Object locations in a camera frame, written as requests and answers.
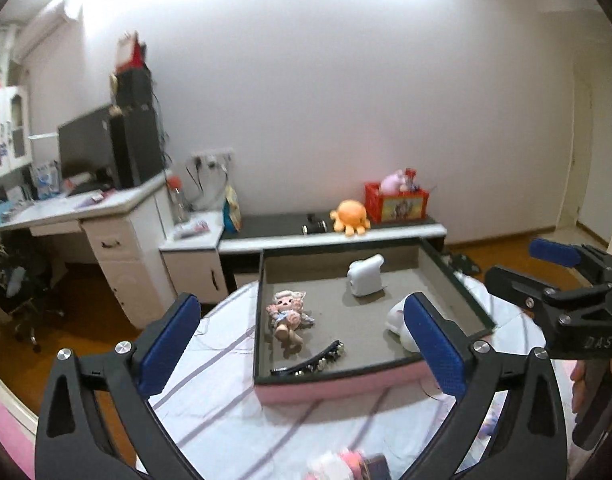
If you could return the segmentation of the black speaker box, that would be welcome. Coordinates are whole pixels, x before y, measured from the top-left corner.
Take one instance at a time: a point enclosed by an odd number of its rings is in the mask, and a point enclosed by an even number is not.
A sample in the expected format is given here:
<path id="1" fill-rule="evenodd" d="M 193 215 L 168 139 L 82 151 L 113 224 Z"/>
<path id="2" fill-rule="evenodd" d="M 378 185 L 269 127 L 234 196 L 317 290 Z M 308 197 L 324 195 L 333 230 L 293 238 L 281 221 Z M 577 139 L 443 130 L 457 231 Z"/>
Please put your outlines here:
<path id="1" fill-rule="evenodd" d="M 152 74 L 147 67 L 135 67 L 117 74 L 115 102 L 119 107 L 139 107 L 153 102 Z"/>

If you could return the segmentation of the white round toy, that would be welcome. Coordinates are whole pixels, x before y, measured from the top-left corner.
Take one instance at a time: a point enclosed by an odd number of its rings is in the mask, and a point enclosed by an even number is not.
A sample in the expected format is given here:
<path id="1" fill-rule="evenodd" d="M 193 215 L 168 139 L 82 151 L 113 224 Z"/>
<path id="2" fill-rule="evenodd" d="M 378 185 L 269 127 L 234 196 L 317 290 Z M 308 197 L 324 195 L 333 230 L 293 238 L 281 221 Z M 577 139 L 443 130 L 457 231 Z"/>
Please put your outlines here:
<path id="1" fill-rule="evenodd" d="M 405 320 L 403 319 L 403 307 L 405 307 L 407 297 L 403 298 L 386 315 L 385 327 L 392 334 L 398 337 L 402 348 L 410 353 L 419 353 L 419 347 L 411 336 Z"/>

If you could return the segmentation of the white wall power strip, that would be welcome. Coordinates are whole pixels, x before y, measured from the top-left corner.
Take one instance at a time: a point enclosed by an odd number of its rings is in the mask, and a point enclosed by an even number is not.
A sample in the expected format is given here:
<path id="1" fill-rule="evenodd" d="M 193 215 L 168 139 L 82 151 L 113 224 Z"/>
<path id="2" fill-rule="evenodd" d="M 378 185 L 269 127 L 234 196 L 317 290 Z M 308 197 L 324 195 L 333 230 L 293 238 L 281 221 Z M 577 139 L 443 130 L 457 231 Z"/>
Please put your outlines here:
<path id="1" fill-rule="evenodd" d="M 208 150 L 195 151 L 191 154 L 191 161 L 199 167 L 214 168 L 228 166 L 234 156 L 233 148 L 208 148 Z"/>

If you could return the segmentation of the pink bed headboard cushion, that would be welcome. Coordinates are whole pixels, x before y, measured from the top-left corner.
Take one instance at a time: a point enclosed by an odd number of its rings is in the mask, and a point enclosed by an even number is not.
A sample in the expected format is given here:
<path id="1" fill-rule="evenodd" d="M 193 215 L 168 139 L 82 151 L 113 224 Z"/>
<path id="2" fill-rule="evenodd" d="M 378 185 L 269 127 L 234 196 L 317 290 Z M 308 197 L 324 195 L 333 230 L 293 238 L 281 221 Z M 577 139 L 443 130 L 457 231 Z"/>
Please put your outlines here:
<path id="1" fill-rule="evenodd" d="M 18 469 L 34 479 L 34 437 L 0 401 L 0 443 Z"/>

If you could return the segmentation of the pink pig doll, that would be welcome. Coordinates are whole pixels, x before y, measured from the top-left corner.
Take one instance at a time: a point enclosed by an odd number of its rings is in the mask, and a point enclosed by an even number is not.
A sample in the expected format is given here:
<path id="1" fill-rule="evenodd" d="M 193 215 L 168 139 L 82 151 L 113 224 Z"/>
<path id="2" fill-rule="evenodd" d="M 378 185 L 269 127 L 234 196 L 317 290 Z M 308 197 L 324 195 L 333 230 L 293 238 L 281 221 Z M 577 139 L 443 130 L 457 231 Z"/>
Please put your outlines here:
<path id="1" fill-rule="evenodd" d="M 315 319 L 305 310 L 306 295 L 304 290 L 284 289 L 266 306 L 273 336 L 286 351 L 300 352 L 304 339 L 299 331 L 315 326 Z"/>

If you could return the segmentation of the white glass door cabinet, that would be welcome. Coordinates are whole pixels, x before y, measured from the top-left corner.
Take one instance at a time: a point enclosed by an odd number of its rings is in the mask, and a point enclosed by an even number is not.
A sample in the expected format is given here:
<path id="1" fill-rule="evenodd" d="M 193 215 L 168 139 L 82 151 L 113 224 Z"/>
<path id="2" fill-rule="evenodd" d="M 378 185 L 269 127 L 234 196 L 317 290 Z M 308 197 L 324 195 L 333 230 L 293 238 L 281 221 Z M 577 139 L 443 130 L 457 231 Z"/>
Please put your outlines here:
<path id="1" fill-rule="evenodd" d="M 32 163 L 28 91 L 0 89 L 0 178 Z"/>

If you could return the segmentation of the low black top bench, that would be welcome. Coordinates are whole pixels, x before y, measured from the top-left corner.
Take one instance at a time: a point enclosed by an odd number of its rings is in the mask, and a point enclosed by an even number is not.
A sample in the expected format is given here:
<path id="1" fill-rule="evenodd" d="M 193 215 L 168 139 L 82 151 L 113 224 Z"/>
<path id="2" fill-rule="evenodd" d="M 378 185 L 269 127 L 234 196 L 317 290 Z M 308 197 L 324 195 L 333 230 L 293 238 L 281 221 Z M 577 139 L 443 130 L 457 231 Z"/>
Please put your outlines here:
<path id="1" fill-rule="evenodd" d="M 335 232 L 332 220 L 324 212 L 316 212 L 315 220 L 327 226 L 319 232 L 311 227 L 307 214 L 264 214 L 243 218 L 237 233 L 223 232 L 218 245 L 222 255 L 255 254 L 267 249 L 339 246 L 345 243 L 388 242 L 389 240 L 430 240 L 443 249 L 447 229 L 432 218 L 412 222 L 395 222 L 371 226 L 363 235 L 347 237 Z"/>

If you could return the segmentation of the black computer monitor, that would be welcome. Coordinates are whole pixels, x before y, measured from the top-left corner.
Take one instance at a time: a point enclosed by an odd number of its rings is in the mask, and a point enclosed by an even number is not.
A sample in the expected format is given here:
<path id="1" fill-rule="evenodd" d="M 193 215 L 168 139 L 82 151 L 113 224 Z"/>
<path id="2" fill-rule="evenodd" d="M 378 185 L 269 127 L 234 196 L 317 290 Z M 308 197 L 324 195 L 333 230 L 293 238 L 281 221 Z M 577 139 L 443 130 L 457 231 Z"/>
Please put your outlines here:
<path id="1" fill-rule="evenodd" d="M 109 106 L 57 128 L 60 176 L 69 195 L 114 187 Z"/>

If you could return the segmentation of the white round bed sheet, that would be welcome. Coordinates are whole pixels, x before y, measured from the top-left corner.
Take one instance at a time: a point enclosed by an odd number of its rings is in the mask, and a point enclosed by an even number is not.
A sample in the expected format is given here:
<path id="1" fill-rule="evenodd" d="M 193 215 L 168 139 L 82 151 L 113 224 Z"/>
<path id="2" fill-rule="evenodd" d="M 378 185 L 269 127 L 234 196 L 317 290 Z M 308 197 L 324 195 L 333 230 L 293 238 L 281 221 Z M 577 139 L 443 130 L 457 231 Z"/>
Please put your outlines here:
<path id="1" fill-rule="evenodd" d="M 195 330 L 162 393 L 149 400 L 205 479 L 300 479 L 326 452 L 382 453 L 399 477 L 455 401 L 424 377 L 341 400 L 263 405 L 253 385 L 257 286 L 241 287 Z"/>

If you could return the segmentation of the white toy camera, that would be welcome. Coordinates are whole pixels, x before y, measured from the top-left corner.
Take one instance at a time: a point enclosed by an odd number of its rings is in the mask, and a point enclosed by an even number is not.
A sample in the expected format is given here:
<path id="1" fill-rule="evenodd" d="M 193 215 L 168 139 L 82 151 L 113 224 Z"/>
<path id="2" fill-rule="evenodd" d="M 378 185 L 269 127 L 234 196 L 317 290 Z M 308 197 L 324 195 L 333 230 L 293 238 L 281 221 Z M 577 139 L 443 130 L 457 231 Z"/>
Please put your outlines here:
<path id="1" fill-rule="evenodd" d="M 383 289 L 381 270 L 385 262 L 381 254 L 349 264 L 347 281 L 355 297 L 365 297 Z"/>

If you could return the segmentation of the blue gold rectangular box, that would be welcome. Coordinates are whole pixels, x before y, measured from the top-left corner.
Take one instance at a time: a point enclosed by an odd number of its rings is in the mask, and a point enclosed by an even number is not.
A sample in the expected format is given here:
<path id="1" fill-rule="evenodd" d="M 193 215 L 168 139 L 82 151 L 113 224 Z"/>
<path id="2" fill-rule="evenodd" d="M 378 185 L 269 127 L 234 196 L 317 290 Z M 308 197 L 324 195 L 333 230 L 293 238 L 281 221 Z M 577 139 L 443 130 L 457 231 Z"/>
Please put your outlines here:
<path id="1" fill-rule="evenodd" d="M 391 480 L 391 471 L 383 454 L 370 455 L 364 459 L 362 477 L 365 480 Z"/>

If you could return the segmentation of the pink plush in crate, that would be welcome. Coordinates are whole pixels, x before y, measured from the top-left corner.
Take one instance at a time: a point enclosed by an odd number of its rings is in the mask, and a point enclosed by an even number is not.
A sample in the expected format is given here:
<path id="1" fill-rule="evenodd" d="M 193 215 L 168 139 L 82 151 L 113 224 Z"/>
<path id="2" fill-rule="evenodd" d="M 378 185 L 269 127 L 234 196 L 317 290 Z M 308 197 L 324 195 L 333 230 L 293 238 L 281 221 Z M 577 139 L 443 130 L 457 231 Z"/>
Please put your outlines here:
<path id="1" fill-rule="evenodd" d="M 417 171 L 407 168 L 399 169 L 385 177 L 379 184 L 379 192 L 383 195 L 412 193 L 415 190 L 414 178 Z"/>

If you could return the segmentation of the black beaded hair clip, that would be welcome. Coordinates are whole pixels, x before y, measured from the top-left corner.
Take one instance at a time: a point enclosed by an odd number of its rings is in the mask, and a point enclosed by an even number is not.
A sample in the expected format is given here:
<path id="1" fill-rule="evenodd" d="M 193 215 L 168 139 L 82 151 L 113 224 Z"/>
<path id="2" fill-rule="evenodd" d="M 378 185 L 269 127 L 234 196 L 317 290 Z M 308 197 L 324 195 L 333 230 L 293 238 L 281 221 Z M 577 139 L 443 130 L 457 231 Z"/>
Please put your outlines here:
<path id="1" fill-rule="evenodd" d="M 292 366 L 285 366 L 270 370 L 270 375 L 275 377 L 300 377 L 319 374 L 326 370 L 331 364 L 337 362 L 345 353 L 345 346 L 341 340 L 331 342 L 327 348 L 306 361 Z"/>

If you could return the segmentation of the snack bag blue yellow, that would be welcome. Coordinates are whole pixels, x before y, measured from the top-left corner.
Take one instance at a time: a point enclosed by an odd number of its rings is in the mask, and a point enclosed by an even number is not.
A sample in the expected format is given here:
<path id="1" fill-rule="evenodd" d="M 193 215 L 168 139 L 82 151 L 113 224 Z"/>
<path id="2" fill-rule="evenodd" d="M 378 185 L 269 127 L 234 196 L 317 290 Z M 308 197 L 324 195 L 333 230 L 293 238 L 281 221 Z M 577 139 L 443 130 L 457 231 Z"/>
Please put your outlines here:
<path id="1" fill-rule="evenodd" d="M 242 214 L 236 191 L 232 185 L 225 187 L 225 200 L 222 208 L 223 229 L 229 233 L 240 232 L 242 227 Z"/>

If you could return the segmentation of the orange octopus plush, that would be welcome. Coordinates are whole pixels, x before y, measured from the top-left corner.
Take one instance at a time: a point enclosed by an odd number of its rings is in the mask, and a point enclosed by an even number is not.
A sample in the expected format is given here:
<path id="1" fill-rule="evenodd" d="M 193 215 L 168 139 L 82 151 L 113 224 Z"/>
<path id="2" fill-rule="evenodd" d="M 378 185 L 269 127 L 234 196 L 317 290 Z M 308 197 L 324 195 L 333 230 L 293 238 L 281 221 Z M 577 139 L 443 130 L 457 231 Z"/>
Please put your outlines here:
<path id="1" fill-rule="evenodd" d="M 363 235 L 371 228 L 368 212 L 358 200 L 343 200 L 330 212 L 333 231 L 347 237 Z"/>

